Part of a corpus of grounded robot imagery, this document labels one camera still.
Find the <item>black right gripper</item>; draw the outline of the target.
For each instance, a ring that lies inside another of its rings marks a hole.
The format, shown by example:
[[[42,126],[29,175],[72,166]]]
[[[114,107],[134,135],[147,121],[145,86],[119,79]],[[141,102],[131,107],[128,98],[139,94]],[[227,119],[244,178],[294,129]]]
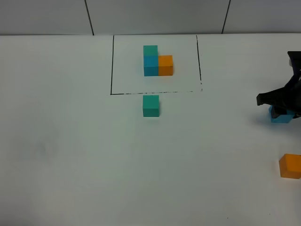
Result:
[[[271,108],[271,117],[278,118],[287,115],[284,108],[295,113],[294,118],[301,116],[301,75],[294,74],[284,88],[260,93],[256,97],[257,105],[268,104]]]

